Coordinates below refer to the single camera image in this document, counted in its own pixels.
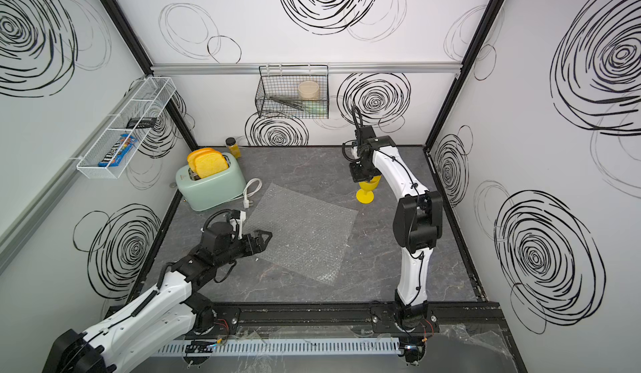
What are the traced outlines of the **clear bubble wrap sheet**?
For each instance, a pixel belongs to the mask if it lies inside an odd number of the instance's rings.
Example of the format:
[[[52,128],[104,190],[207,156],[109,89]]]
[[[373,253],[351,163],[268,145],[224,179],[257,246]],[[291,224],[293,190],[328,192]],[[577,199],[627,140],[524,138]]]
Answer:
[[[352,209],[270,184],[245,229],[272,233],[261,259],[332,286],[356,218]]]

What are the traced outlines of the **yellow wine glass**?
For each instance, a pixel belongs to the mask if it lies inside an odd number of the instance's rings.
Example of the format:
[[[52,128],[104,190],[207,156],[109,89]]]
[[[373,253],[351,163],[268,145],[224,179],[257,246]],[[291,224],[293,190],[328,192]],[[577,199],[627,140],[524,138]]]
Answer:
[[[356,193],[356,198],[360,203],[368,205],[374,201],[374,190],[378,187],[381,177],[382,176],[378,175],[369,181],[362,181],[358,183],[360,189]]]

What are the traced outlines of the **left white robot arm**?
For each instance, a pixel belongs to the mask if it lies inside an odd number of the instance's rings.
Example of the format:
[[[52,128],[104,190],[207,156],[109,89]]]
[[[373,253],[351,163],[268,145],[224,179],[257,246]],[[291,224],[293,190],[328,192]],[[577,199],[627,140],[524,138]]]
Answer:
[[[220,324],[211,301],[200,294],[219,269],[265,251],[273,234],[245,234],[246,214],[222,210],[201,229],[200,243],[163,267],[159,279],[112,316],[83,332],[68,330],[52,345],[45,372],[130,372],[161,347],[192,330]]]

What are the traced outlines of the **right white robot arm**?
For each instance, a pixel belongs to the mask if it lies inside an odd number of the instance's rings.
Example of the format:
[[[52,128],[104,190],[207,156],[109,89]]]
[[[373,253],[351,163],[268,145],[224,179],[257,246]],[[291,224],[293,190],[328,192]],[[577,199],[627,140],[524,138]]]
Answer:
[[[379,136],[365,124],[362,111],[351,111],[355,139],[342,144],[352,180],[359,184],[357,200],[369,204],[382,179],[392,189],[397,206],[392,234],[402,251],[402,267],[395,292],[396,325],[411,331],[428,314],[427,276],[432,253],[443,231],[443,197],[422,184],[402,159],[393,139]]]

